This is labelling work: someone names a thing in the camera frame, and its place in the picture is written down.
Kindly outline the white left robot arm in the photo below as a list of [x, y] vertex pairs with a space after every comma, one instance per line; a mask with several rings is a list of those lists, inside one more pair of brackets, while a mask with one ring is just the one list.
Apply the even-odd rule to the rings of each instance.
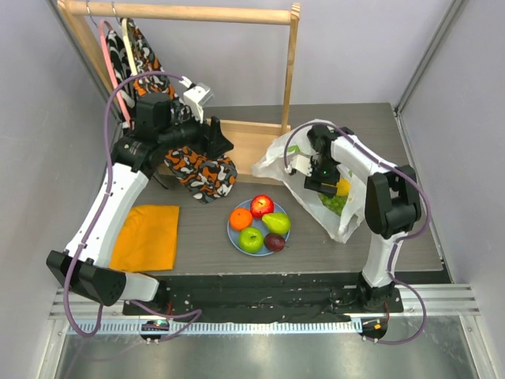
[[133, 203], [170, 150], [191, 146], [216, 159], [233, 149], [218, 118], [204, 121], [202, 105], [209, 96], [202, 84], [184, 92], [183, 102], [192, 112], [185, 121], [177, 119], [175, 101], [166, 93], [147, 93], [137, 100], [134, 128], [107, 153], [112, 166], [84, 222], [62, 252], [48, 255], [47, 267], [67, 290], [104, 306], [139, 300], [152, 315], [167, 308], [160, 280], [144, 271], [113, 270], [109, 264]]

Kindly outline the wooden clothes rack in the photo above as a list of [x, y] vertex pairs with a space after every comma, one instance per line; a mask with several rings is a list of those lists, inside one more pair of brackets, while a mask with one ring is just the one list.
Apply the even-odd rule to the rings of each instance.
[[295, 2], [290, 10], [247, 9], [206, 6], [169, 6], [111, 2], [58, 1], [58, 10], [77, 43], [91, 63], [108, 92], [113, 90], [101, 48], [86, 17], [129, 17], [171, 21], [208, 21], [237, 24], [273, 24], [290, 28], [287, 51], [286, 79], [282, 107], [282, 122], [269, 124], [237, 120], [222, 120], [226, 137], [234, 143], [231, 159], [238, 169], [238, 181], [274, 184], [270, 178], [253, 176], [252, 166], [264, 155], [272, 141], [290, 130], [288, 125], [290, 95], [294, 73], [297, 31], [301, 6]]

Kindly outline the white plastic bag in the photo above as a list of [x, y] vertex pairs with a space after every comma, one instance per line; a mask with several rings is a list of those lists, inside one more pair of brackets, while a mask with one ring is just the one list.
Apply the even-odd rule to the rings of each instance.
[[350, 193], [342, 214], [337, 215], [324, 205], [320, 193], [304, 187], [305, 176], [302, 173], [290, 175], [285, 169], [285, 159], [312, 156], [316, 153], [310, 146], [307, 133], [309, 128], [317, 123], [326, 124], [327, 121], [316, 118], [275, 138], [265, 155], [252, 165], [252, 175], [282, 182], [303, 209], [326, 230], [331, 239], [345, 243], [365, 219], [365, 180], [358, 178], [348, 163], [338, 165], [341, 177], [350, 182]]

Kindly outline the dark red fake plum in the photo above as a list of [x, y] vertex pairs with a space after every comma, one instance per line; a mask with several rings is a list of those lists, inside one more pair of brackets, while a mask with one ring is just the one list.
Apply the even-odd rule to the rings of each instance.
[[280, 252], [285, 248], [286, 240], [282, 235], [269, 233], [264, 237], [264, 246], [271, 252]]

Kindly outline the red fake apple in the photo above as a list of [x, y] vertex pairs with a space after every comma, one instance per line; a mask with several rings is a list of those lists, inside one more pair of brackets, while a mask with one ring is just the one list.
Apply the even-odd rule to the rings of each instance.
[[261, 219], [275, 210], [275, 202], [267, 195], [257, 195], [251, 200], [249, 210], [253, 218]]

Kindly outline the yellow fake mango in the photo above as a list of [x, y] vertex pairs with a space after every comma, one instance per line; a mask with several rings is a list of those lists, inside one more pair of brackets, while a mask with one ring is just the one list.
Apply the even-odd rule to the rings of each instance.
[[351, 189], [351, 184], [348, 180], [340, 178], [336, 188], [337, 188], [336, 195], [338, 197], [348, 197]]

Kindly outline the fake orange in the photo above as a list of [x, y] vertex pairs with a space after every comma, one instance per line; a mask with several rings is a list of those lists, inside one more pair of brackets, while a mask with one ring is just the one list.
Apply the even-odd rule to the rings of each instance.
[[229, 225], [235, 231], [242, 231], [253, 223], [253, 215], [246, 208], [236, 208], [229, 216]]

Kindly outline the green fake apple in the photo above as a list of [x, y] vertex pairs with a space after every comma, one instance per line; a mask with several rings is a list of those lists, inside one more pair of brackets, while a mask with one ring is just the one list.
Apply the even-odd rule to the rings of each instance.
[[246, 253], [255, 254], [262, 249], [264, 236], [256, 227], [246, 227], [240, 231], [238, 245]]

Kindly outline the green fake pear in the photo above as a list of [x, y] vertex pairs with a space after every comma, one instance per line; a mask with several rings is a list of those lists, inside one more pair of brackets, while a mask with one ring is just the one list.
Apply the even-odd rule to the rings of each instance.
[[278, 235], [285, 235], [290, 231], [291, 228], [291, 220], [286, 213], [268, 213], [263, 215], [261, 220], [271, 233]]

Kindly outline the green fake grapes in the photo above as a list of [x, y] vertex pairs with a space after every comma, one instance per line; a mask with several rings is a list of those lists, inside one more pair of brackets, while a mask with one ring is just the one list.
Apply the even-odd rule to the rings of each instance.
[[347, 202], [347, 196], [335, 195], [333, 197], [327, 197], [321, 194], [320, 200], [324, 207], [326, 207], [336, 215], [341, 216], [342, 210], [344, 209]]

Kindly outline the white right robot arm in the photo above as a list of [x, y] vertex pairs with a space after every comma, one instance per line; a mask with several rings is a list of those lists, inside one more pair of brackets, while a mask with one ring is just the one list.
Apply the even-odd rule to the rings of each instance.
[[393, 297], [396, 251], [421, 218], [415, 170], [382, 159], [347, 128], [312, 122], [307, 138], [316, 154], [309, 159], [305, 189], [335, 195], [343, 167], [365, 184], [365, 221], [372, 239], [352, 305], [367, 312], [380, 309]]

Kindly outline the blue plastic plate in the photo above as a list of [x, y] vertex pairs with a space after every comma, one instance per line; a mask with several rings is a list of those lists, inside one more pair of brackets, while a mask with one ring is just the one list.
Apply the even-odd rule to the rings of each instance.
[[[236, 209], [239, 209], [239, 208], [250, 208], [249, 206], [251, 205], [252, 201], [253, 201], [253, 199], [249, 199], [247, 201], [243, 201], [243, 202], [241, 202], [236, 207]], [[287, 216], [286, 211], [280, 205], [278, 205], [275, 202], [274, 202], [274, 210], [275, 210], [275, 212], [279, 212], [279, 213]], [[258, 229], [260, 231], [260, 233], [263, 235], [263, 237], [266, 237], [267, 233], [269, 232], [267, 226], [265, 226], [262, 221], [257, 220], [257, 219], [253, 219], [251, 227], [255, 227], [256, 229]], [[243, 254], [249, 255], [251, 257], [265, 257], [265, 256], [268, 256], [268, 255], [271, 255], [271, 254], [274, 253], [273, 250], [270, 250], [269, 248], [267, 248], [264, 245], [263, 241], [262, 241], [262, 246], [257, 251], [255, 251], [253, 253], [250, 253], [248, 250], [242, 249], [241, 246], [240, 246], [240, 242], [239, 242], [241, 240], [240, 233], [241, 233], [240, 231], [236, 231], [235, 229], [233, 229], [232, 226], [231, 226], [230, 221], [228, 221], [228, 224], [227, 224], [227, 234], [228, 234], [228, 237], [230, 239], [230, 242], [233, 244], [233, 246], [237, 250], [239, 250]], [[290, 237], [290, 230], [288, 230], [282, 236], [287, 241], [289, 239], [289, 237]]]

